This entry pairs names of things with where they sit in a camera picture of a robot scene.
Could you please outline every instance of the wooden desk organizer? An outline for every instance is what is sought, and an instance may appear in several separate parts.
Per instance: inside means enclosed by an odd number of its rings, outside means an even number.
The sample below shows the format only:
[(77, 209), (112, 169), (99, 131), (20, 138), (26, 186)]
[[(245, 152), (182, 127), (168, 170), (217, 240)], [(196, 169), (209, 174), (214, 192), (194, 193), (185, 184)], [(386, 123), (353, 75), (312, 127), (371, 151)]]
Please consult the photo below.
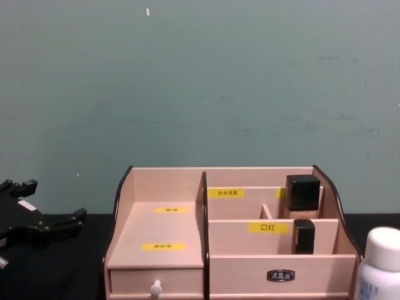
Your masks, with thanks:
[[(291, 254), (294, 220), (279, 218), (292, 174), (321, 182), (312, 255)], [(102, 261), (107, 300), (353, 299), (360, 251), (317, 166), (130, 167), (114, 216)], [(294, 279), (269, 281), (273, 270)]]

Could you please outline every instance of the white knob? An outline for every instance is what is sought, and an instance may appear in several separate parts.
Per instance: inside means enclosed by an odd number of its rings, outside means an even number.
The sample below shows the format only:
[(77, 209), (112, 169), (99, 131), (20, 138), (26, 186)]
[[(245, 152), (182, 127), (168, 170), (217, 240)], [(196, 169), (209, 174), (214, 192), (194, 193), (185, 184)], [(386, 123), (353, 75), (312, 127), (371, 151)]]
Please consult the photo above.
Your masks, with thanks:
[(150, 287), (150, 294), (152, 296), (158, 297), (163, 292), (160, 280), (156, 280), (154, 284)]

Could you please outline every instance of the white bottle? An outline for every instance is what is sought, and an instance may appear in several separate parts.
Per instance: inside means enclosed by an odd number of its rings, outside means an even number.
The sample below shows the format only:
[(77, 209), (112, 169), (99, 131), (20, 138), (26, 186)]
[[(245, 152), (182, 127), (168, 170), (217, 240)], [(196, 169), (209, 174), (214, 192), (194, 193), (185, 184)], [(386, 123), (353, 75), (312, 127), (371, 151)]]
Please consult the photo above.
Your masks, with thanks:
[(355, 299), (400, 299), (400, 230), (377, 227), (369, 232)]

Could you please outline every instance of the yellow label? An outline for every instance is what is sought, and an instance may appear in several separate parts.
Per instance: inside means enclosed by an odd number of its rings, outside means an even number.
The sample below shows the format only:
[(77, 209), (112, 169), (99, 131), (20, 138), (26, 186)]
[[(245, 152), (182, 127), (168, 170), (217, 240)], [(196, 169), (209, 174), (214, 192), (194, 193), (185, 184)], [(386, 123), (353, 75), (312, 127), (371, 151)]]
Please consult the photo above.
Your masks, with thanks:
[(285, 199), (286, 197), (286, 188), (279, 187), (275, 190), (276, 199)]
[(142, 251), (178, 251), (185, 250), (186, 245), (184, 243), (174, 244), (143, 244)]
[(244, 189), (209, 189), (208, 198), (244, 198)]
[(289, 234), (288, 223), (277, 222), (250, 222), (247, 225), (249, 233)]
[(155, 213), (188, 213), (188, 207), (159, 207), (154, 210)]

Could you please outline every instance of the black tabletop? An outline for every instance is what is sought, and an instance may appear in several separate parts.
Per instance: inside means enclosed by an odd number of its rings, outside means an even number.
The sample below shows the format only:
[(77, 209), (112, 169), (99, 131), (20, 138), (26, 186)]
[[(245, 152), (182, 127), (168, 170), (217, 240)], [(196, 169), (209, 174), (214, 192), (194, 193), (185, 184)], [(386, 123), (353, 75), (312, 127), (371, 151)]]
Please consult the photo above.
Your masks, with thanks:
[[(55, 221), (60, 216), (46, 216)], [(400, 228), (400, 214), (347, 214), (345, 219), (360, 248), (377, 226)], [(77, 239), (45, 249), (20, 245), (0, 252), (10, 262), (0, 270), (1, 300), (98, 300), (101, 259), (113, 217), (89, 214)]]

